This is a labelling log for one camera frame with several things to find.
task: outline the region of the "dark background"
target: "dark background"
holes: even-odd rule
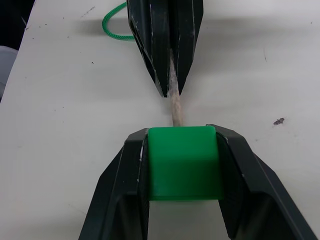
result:
[[[0,0],[0,46],[19,50],[35,0]]]

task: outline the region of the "white table surface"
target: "white table surface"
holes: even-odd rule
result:
[[[122,1],[36,1],[0,104],[1,240],[77,240],[126,137],[171,124],[136,44],[102,31]],[[204,5],[185,122],[245,136],[320,238],[320,2]],[[130,33],[126,11],[110,24]],[[151,204],[149,239],[196,236],[228,239],[216,202]]]

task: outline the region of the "clamp jaw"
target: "clamp jaw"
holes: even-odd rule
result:
[[[238,133],[216,129],[224,199],[219,200],[232,240],[316,240],[275,174]],[[147,240],[148,130],[131,134],[101,175],[79,240]]]
[[[127,0],[127,9],[132,34],[159,93],[168,96],[172,49],[181,94],[194,59],[203,0]]]

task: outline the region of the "black plastic part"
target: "black plastic part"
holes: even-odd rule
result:
[[[204,14],[203,0],[127,0],[128,20],[146,68],[167,97],[170,49],[182,92]]]
[[[224,200],[219,201],[233,240],[316,240],[316,236],[275,174],[238,133],[217,131]]]
[[[238,133],[216,128],[224,189],[219,200],[232,240],[316,240],[285,187]],[[79,240],[147,240],[147,130],[131,134],[101,175]]]
[[[147,239],[148,163],[142,157],[148,151],[146,134],[146,129],[131,134],[101,175],[79,240]]]

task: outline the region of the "green plastic block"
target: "green plastic block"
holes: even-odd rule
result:
[[[148,151],[150,200],[223,198],[213,126],[150,128]]]

